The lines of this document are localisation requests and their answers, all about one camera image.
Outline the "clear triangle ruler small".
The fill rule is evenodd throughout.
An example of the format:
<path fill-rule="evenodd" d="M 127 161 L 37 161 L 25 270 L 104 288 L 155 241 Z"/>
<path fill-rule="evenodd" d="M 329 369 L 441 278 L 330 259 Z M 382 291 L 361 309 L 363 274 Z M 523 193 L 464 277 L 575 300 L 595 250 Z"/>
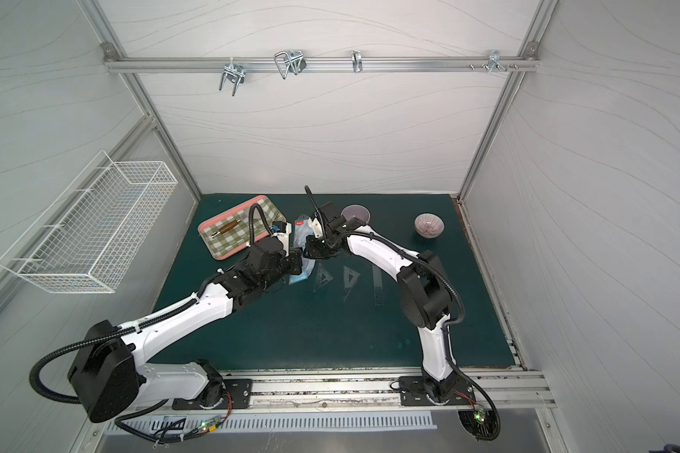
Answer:
<path fill-rule="evenodd" d="M 343 269 L 343 301 L 346 302 L 360 279 L 360 273 L 345 266 Z"/>

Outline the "clear triangle ruler large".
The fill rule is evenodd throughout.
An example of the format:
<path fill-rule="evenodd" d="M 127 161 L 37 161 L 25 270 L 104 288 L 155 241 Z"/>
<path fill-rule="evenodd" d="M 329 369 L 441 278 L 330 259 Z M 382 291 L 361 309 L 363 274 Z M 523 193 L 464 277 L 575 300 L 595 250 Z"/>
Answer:
<path fill-rule="evenodd" d="M 328 269 L 321 262 L 317 262 L 315 264 L 314 272 L 315 272 L 315 283 L 313 288 L 314 293 L 319 291 L 321 288 L 329 284 L 334 279 L 334 277 L 331 275 Z"/>

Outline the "clear straight ruler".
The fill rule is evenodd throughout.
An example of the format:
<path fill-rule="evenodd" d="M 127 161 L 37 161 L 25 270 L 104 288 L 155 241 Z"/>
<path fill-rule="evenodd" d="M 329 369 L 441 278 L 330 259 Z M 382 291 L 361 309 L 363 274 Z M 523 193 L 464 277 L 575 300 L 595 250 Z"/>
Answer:
<path fill-rule="evenodd" d="M 372 266 L 372 281 L 374 304 L 376 307 L 383 307 L 385 305 L 385 300 L 383 299 L 383 272 L 376 265 Z"/>

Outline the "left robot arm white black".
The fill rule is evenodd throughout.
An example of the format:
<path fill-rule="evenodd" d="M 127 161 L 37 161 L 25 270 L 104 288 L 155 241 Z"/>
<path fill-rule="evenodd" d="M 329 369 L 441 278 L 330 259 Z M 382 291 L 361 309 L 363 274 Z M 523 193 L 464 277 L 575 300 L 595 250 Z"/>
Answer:
<path fill-rule="evenodd" d="M 225 401 L 223 377 L 206 360 L 150 364 L 150 359 L 188 334 L 226 318 L 259 299 L 288 275 L 301 271 L 302 251 L 266 237 L 230 270 L 206 279 L 187 298 L 152 315 L 115 326 L 102 321 L 88 330 L 68 372 L 89 419 L 101 423 L 129 407 L 154 400 L 182 399 L 213 409 Z"/>

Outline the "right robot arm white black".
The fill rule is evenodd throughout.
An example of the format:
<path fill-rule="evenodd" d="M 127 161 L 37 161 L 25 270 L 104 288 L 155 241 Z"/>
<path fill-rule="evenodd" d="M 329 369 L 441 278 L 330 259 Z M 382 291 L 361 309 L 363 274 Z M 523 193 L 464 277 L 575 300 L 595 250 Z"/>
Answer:
<path fill-rule="evenodd" d="M 367 223 L 347 219 L 334 204 L 312 201 L 313 233 L 303 247 L 308 259 L 327 260 L 342 251 L 363 258 L 396 281 L 400 307 L 416 326 L 422 350 L 423 387 L 430 402 L 448 402 L 457 381 L 450 347 L 451 304 L 459 296 L 436 254 L 417 253 L 381 236 Z"/>

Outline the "pink bowl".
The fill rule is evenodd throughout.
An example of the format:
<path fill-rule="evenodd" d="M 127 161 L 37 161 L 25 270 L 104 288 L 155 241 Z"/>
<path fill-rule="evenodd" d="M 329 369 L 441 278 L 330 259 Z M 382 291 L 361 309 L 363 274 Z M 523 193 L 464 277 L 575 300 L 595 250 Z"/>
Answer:
<path fill-rule="evenodd" d="M 369 210 L 365 206 L 357 204 L 345 207 L 341 214 L 347 221 L 357 221 L 363 225 L 368 225 L 371 218 Z"/>

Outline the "striped ceramic bowl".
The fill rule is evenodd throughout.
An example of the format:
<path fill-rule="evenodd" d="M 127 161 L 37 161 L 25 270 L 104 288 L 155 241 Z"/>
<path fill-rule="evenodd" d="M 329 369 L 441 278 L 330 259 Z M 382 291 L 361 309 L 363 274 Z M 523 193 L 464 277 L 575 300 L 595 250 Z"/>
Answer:
<path fill-rule="evenodd" d="M 422 238 L 434 239 L 439 237 L 445 230 L 443 220 L 432 213 L 421 213 L 414 221 L 414 227 Z"/>

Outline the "white vent strip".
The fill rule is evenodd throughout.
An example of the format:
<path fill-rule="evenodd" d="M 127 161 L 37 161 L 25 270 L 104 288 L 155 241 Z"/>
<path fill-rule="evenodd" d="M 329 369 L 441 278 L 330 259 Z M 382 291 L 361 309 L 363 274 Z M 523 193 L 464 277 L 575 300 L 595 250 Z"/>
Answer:
<path fill-rule="evenodd" d="M 210 417 L 199 414 L 142 416 L 126 425 L 148 434 L 165 428 L 170 435 L 196 430 Z M 359 411 L 359 413 L 233 413 L 218 427 L 226 433 L 388 432 L 436 430 L 429 411 Z"/>

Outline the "wooden handled spatula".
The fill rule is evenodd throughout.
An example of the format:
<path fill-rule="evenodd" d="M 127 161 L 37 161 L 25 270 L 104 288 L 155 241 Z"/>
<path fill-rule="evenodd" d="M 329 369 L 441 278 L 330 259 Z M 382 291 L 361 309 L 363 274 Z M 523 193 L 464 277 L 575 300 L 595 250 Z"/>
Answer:
<path fill-rule="evenodd" d="M 211 234 L 211 238 L 215 238 L 218 235 L 224 235 L 229 231 L 232 231 L 234 228 L 236 228 L 241 221 L 239 219 L 234 219 L 227 224 L 224 224 L 223 226 L 220 226 L 218 230 L 214 233 Z"/>

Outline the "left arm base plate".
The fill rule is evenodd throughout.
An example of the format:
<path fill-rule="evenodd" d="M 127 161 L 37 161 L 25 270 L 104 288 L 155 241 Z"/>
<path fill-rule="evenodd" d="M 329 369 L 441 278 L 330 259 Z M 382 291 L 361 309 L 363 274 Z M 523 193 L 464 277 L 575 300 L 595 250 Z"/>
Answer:
<path fill-rule="evenodd" d="M 210 382 L 197 398 L 176 398 L 171 407 L 175 411 L 244 410 L 249 407 L 252 385 L 252 379 L 224 379 L 221 384 Z"/>

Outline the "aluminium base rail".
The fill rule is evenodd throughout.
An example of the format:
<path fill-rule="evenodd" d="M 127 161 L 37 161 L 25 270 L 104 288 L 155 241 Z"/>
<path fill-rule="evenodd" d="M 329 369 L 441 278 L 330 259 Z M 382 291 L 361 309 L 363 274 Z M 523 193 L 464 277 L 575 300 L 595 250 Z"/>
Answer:
<path fill-rule="evenodd" d="M 554 409 L 555 398 L 540 371 L 465 369 L 476 405 L 420 406 L 431 409 L 489 407 Z M 399 377 L 420 376 L 413 368 L 254 370 L 226 373 L 224 379 L 252 379 L 249 407 L 239 411 L 394 411 L 403 407 L 389 384 Z"/>

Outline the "metal bracket clip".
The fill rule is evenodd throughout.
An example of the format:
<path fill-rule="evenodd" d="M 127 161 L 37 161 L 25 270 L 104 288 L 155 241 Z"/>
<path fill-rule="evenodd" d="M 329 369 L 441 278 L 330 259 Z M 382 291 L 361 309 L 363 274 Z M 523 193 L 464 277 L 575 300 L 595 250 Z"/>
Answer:
<path fill-rule="evenodd" d="M 363 58 L 359 50 L 353 50 L 351 52 L 351 65 L 353 73 L 360 74 L 363 71 Z"/>

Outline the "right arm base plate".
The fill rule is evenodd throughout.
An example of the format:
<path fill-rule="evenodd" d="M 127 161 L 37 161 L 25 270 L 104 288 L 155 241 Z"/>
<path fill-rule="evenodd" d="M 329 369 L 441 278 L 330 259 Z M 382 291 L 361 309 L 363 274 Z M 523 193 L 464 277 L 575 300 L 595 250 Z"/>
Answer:
<path fill-rule="evenodd" d="M 449 375 L 443 381 L 425 376 L 403 376 L 389 384 L 400 395 L 403 407 L 476 405 L 473 387 L 462 377 Z"/>

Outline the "metal bracket right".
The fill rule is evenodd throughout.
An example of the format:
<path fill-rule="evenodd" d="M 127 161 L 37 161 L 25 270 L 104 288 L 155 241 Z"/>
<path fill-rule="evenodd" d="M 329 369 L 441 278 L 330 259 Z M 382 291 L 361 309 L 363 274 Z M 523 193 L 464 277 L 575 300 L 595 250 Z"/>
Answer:
<path fill-rule="evenodd" d="M 468 65 L 471 71 L 485 71 L 487 73 L 509 73 L 515 72 L 519 69 L 519 66 L 515 63 L 504 63 L 502 61 L 501 53 L 497 50 L 492 51 L 487 61 L 480 64 L 470 63 Z"/>

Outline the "aluminium top rail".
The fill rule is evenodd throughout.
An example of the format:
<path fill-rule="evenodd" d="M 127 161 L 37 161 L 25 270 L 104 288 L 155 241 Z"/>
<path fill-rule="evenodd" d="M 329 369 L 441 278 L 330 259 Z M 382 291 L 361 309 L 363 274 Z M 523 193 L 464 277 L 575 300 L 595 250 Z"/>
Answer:
<path fill-rule="evenodd" d="M 487 61 L 482 57 L 369 57 L 362 54 L 362 73 L 460 73 L 471 71 L 470 63 Z M 304 74 L 354 74 L 351 56 L 306 57 Z M 114 74 L 220 74 L 231 60 L 241 65 L 249 75 L 278 74 L 272 57 L 268 58 L 136 58 L 106 62 L 108 71 Z M 502 57 L 504 63 L 519 66 L 516 72 L 534 72 L 540 68 L 541 60 Z"/>

